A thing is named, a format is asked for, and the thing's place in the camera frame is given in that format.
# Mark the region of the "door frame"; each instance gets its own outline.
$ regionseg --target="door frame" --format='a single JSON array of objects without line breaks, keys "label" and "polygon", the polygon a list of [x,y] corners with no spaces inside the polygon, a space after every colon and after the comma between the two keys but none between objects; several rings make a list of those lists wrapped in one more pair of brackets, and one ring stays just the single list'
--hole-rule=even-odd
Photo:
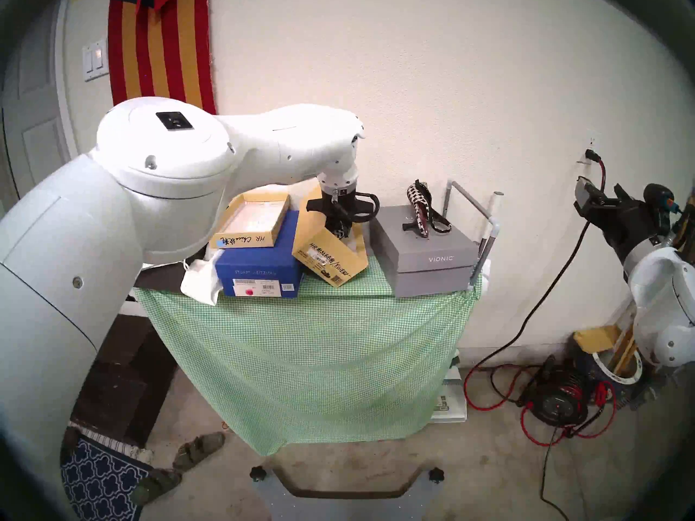
[{"label": "door frame", "polygon": [[70,160],[77,158],[77,143],[75,143],[75,135],[72,130],[72,121],[70,120],[70,112],[67,108],[67,97],[65,95],[65,16],[67,14],[67,2],[69,0],[61,0],[58,6],[58,17],[56,18],[56,40],[53,42],[53,55],[55,58],[54,66],[56,68],[56,91],[58,92],[58,110],[61,114],[62,131],[65,134],[65,143],[67,144],[67,153]]}]

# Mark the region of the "black cable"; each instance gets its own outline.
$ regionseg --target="black cable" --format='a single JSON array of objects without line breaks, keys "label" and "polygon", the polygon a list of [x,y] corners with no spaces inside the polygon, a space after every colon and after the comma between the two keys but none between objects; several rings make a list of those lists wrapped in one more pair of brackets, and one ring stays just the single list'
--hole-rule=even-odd
[{"label": "black cable", "polygon": [[[587,149],[586,157],[587,157],[589,160],[596,160],[596,161],[598,162],[598,164],[601,166],[601,192],[603,192],[603,190],[604,190],[604,188],[605,188],[605,184],[606,184],[606,168],[605,168],[605,166],[603,165],[603,161],[602,161],[601,158],[600,158],[596,153],[594,153],[591,149]],[[551,286],[548,288],[548,290],[544,293],[544,295],[543,295],[543,296],[541,297],[541,299],[538,301],[538,304],[536,304],[536,305],[533,307],[533,309],[529,312],[529,314],[526,316],[526,319],[525,319],[525,320],[523,321],[523,323],[521,324],[521,328],[519,329],[519,332],[516,334],[516,336],[514,336],[514,337],[512,338],[511,342],[508,342],[508,343],[504,344],[504,345],[501,346],[499,349],[497,349],[497,350],[495,350],[495,351],[492,351],[488,356],[486,356],[485,358],[483,358],[478,364],[476,364],[475,366],[473,366],[473,370],[475,370],[476,368],[480,367],[481,364],[484,364],[485,362],[487,362],[488,360],[490,360],[490,358],[492,358],[493,356],[499,355],[499,353],[501,353],[501,352],[504,351],[506,348],[508,348],[508,347],[510,347],[511,345],[513,345],[514,342],[516,342],[516,341],[521,337],[521,335],[522,335],[523,332],[524,332],[524,329],[526,328],[526,324],[529,322],[529,320],[531,319],[531,317],[533,317],[533,314],[536,313],[536,310],[538,310],[538,308],[541,307],[541,304],[543,304],[543,303],[546,301],[546,299],[548,298],[548,295],[551,293],[551,291],[552,291],[553,289],[555,289],[555,286],[557,285],[557,282],[560,281],[562,275],[563,275],[563,274],[565,273],[565,271],[569,268],[570,264],[572,263],[572,261],[574,260],[575,256],[577,255],[577,252],[579,252],[579,247],[582,245],[582,241],[584,240],[584,235],[587,233],[587,229],[589,229],[590,223],[591,223],[591,222],[589,222],[589,221],[587,220],[587,223],[584,224],[584,228],[582,228],[582,233],[579,234],[579,240],[577,241],[577,244],[576,244],[576,246],[574,247],[574,250],[572,250],[572,254],[570,255],[569,259],[567,260],[567,263],[564,264],[564,266],[563,266],[562,269],[560,270],[560,273],[555,277],[555,280],[552,281]]]},{"label": "black cable", "polygon": [[555,441],[555,433],[557,433],[557,427],[552,432],[552,438],[550,444],[548,445],[548,449],[546,450],[546,460],[544,460],[543,462],[543,477],[541,478],[541,500],[555,508],[560,513],[560,516],[564,518],[565,521],[569,521],[569,517],[567,517],[565,512],[563,512],[559,506],[550,502],[543,496],[543,491],[546,490],[546,467],[548,466],[548,455],[551,453],[552,444]]},{"label": "black cable", "polygon": [[[519,401],[518,399],[512,399],[511,397],[505,396],[497,389],[497,386],[495,385],[495,381],[494,381],[495,372],[497,370],[499,370],[502,366],[504,366],[504,364],[502,364],[501,366],[495,366],[495,367],[490,368],[490,384],[492,385],[492,389],[497,393],[497,395],[499,397],[501,397],[506,402],[511,402],[511,403],[515,404]],[[528,370],[532,367],[542,367],[542,366],[540,364],[531,364],[530,366],[521,366],[522,371]]]}]

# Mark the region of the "cardboard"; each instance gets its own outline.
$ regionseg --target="cardboard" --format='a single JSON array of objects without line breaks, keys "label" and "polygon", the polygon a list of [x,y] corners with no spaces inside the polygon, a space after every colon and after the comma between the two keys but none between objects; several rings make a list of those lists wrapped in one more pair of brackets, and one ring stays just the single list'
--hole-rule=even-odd
[{"label": "cardboard", "polygon": [[290,205],[287,192],[244,192],[229,202],[211,248],[263,248],[275,245]]},{"label": "cardboard", "polygon": [[620,329],[616,325],[600,326],[597,329],[576,331],[574,340],[585,353],[600,353],[613,349],[620,336]]},{"label": "cardboard", "polygon": [[292,256],[298,211],[287,211],[274,247],[228,249],[215,268],[228,297],[295,298],[302,264]]},{"label": "cardboard", "polygon": [[334,288],[339,288],[367,268],[364,236],[361,224],[352,225],[347,239],[338,239],[328,231],[325,228],[326,215],[307,211],[307,202],[318,198],[321,198],[321,188],[317,183],[299,207],[292,255]]}]

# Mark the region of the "table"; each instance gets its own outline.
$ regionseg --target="table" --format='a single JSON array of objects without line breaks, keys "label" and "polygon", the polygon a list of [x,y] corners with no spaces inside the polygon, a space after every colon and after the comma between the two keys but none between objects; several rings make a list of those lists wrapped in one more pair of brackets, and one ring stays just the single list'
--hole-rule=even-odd
[{"label": "table", "polygon": [[338,289],[306,274],[297,299],[221,295],[207,306],[169,291],[135,296],[201,394],[267,456],[286,443],[424,427],[480,287],[396,299],[370,257]]}]

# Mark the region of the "flag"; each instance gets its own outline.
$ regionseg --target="flag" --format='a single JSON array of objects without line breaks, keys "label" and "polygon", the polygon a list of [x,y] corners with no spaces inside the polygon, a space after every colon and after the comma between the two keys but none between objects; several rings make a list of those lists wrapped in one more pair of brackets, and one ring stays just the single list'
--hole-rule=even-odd
[{"label": "flag", "polygon": [[208,0],[110,0],[108,64],[114,105],[157,96],[216,113]]}]

